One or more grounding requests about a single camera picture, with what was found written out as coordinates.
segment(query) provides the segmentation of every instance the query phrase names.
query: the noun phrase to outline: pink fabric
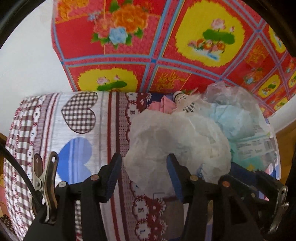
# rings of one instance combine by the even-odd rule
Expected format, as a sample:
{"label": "pink fabric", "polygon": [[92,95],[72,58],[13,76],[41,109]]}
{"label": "pink fabric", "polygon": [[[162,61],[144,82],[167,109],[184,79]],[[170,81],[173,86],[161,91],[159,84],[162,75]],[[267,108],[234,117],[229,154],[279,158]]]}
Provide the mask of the pink fabric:
{"label": "pink fabric", "polygon": [[152,101],[152,103],[149,105],[149,110],[156,110],[160,111],[166,114],[171,114],[174,109],[176,109],[177,106],[175,102],[171,101],[168,97],[163,96],[160,100],[160,102]]}

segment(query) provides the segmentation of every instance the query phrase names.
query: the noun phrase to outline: plastic bag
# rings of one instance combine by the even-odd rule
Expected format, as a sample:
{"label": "plastic bag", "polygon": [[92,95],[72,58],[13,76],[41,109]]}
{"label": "plastic bag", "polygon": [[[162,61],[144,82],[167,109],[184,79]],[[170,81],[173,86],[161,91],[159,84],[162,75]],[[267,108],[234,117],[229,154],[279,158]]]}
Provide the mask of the plastic bag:
{"label": "plastic bag", "polygon": [[244,88],[227,87],[223,81],[219,81],[208,85],[203,97],[209,103],[236,106],[258,117],[257,101]]}
{"label": "plastic bag", "polygon": [[171,115],[144,110],[133,118],[129,132],[130,149],[124,161],[129,178],[150,198],[154,194],[174,195],[166,168],[173,153],[191,174],[217,183],[230,171],[227,138],[211,119],[197,113]]}
{"label": "plastic bag", "polygon": [[203,97],[213,103],[210,117],[227,136],[232,161],[250,171],[265,171],[276,154],[255,98],[241,87],[226,87],[223,81],[209,85]]}

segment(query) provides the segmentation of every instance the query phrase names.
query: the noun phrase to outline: wooden floor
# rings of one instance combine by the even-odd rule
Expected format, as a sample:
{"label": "wooden floor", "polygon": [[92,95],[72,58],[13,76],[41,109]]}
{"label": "wooden floor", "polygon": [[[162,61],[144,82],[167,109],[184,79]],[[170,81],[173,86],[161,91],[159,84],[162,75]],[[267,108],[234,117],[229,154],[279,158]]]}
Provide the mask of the wooden floor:
{"label": "wooden floor", "polygon": [[[6,136],[3,135],[1,132],[0,132],[0,139],[6,141]],[[2,173],[3,173],[3,156],[0,154],[0,176]]]}
{"label": "wooden floor", "polygon": [[281,182],[286,183],[296,143],[296,121],[276,134],[281,159]]}

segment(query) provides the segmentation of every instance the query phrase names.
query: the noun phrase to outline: black cable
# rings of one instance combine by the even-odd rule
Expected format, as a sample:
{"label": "black cable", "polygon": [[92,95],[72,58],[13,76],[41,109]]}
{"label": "black cable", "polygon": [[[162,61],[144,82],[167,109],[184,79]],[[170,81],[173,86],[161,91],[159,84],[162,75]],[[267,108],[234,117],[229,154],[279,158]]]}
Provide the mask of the black cable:
{"label": "black cable", "polygon": [[27,185],[29,191],[32,194],[32,198],[34,199],[34,202],[37,206],[37,209],[42,208],[42,203],[40,202],[40,198],[33,187],[33,184],[31,183],[30,179],[28,178],[27,174],[23,170],[23,168],[20,166],[20,164],[17,162],[17,160],[11,155],[11,153],[0,143],[0,153],[3,154],[4,158],[17,170],[17,172],[20,174],[22,179],[24,180],[25,184]]}
{"label": "black cable", "polygon": [[45,0],[0,0],[0,49],[20,22]]}

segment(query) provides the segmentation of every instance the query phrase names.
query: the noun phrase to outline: checkered heart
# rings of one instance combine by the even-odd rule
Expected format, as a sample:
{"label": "checkered heart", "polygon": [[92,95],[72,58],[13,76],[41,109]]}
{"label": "checkered heart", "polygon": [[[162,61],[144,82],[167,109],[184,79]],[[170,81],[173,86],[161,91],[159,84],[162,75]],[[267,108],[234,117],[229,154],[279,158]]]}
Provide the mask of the checkered heart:
{"label": "checkered heart", "polygon": [[85,91],[72,96],[62,107],[62,115],[70,129],[78,134],[90,132],[96,123],[96,116],[90,109],[98,101],[95,92]]}

